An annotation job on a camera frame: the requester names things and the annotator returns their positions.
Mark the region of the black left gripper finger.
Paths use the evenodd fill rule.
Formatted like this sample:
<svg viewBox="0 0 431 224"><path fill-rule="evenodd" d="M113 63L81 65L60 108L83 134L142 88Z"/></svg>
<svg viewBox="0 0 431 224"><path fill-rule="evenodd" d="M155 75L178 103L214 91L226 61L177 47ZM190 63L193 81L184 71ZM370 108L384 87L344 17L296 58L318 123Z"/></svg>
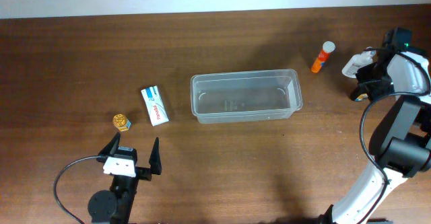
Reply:
<svg viewBox="0 0 431 224"><path fill-rule="evenodd" d="M100 157L112 156L116 152L119 147L121 134L117 132L116 135L112 138L112 140L99 152Z"/></svg>
<svg viewBox="0 0 431 224"><path fill-rule="evenodd" d="M152 147L152 152L149 158L149 164L151 173L155 175L160 175L162 173L162 163L160 158L160 150L159 150L159 138L156 137L154 141L154 145Z"/></svg>

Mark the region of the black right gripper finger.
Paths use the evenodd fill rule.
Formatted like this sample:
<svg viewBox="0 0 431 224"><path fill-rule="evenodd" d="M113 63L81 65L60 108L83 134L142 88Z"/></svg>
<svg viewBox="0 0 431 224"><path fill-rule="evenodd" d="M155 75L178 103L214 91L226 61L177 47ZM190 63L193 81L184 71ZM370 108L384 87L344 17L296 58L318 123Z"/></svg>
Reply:
<svg viewBox="0 0 431 224"><path fill-rule="evenodd" d="M387 95L393 92L393 85L387 83L370 82L358 84L356 88L365 89L368 94L368 99L371 102L383 95Z"/></svg>
<svg viewBox="0 0 431 224"><path fill-rule="evenodd" d="M373 73L375 66L376 63L372 63L366 65L365 67L359 68L358 72L356 73L356 79L358 80L358 83L366 83L378 80L378 77L376 77Z"/></svg>

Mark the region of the dark bottle white cap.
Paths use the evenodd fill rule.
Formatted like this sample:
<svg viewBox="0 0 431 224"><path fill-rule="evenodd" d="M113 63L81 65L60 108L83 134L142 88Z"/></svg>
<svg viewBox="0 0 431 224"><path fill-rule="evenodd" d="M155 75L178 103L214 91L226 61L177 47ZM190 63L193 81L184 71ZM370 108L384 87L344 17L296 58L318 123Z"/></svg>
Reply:
<svg viewBox="0 0 431 224"><path fill-rule="evenodd" d="M349 98L355 102L363 102L368 99L368 94L365 89L356 88L351 92Z"/></svg>

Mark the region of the orange tube white cap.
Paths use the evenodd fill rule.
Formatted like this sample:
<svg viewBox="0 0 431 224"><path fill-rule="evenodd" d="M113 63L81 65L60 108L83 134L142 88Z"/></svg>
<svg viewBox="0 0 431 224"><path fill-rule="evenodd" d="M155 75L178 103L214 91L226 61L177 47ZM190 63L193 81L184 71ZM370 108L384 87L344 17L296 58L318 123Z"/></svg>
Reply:
<svg viewBox="0 0 431 224"><path fill-rule="evenodd" d="M335 44L332 41L326 41L322 45L322 49L312 64L311 71L313 73L318 73L323 65L326 63L329 55L335 50Z"/></svg>

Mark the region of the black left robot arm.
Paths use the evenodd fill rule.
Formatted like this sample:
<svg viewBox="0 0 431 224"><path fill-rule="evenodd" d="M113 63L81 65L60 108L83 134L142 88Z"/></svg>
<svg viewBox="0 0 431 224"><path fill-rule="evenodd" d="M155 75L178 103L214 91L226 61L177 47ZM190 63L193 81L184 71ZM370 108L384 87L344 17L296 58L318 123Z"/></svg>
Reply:
<svg viewBox="0 0 431 224"><path fill-rule="evenodd" d="M149 159L149 167L138 167L137 150L119 145L117 133L99 152L96 160L103 163L103 172L112 176L108 190L96 192L88 202L91 222L97 224L128 224L139 181L150 181L153 175L162 173L159 139L155 139Z"/></svg>

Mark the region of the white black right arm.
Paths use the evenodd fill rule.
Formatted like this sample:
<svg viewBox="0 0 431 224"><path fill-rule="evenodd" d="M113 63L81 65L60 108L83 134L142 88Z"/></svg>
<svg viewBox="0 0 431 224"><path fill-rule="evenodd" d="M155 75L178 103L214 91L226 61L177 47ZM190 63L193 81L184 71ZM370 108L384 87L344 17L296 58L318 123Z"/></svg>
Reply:
<svg viewBox="0 0 431 224"><path fill-rule="evenodd" d="M389 30L378 48L353 56L358 84L350 99L370 101L359 135L376 103L395 103L375 128L369 142L360 138L368 163L350 191L316 219L316 223L368 223L381 202L418 172L430 170L430 74L425 50L410 44L411 30Z"/></svg>

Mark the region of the clear plastic container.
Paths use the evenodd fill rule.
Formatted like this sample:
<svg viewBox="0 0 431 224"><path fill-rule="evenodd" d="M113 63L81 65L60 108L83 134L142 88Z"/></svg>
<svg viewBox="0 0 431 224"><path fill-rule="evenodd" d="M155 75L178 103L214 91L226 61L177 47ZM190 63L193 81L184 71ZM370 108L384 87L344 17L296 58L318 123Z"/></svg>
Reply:
<svg viewBox="0 0 431 224"><path fill-rule="evenodd" d="M279 120L303 107L293 69L195 75L191 110L201 124Z"/></svg>

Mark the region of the small gold-lid jar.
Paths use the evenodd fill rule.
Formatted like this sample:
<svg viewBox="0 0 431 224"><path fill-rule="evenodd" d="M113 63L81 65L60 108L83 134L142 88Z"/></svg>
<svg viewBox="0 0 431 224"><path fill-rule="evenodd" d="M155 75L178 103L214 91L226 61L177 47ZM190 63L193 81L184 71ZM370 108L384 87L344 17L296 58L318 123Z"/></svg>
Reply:
<svg viewBox="0 0 431 224"><path fill-rule="evenodd" d="M113 117L112 123L119 131L129 130L131 127L131 122L124 114L117 114Z"/></svg>

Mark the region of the white Panadol box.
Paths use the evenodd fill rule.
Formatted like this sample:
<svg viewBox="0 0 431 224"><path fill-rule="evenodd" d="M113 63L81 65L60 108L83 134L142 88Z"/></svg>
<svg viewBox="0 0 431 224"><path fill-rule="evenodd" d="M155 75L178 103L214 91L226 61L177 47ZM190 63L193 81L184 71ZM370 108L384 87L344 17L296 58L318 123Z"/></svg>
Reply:
<svg viewBox="0 0 431 224"><path fill-rule="evenodd" d="M141 90L152 126L158 126L169 121L158 87L151 86Z"/></svg>

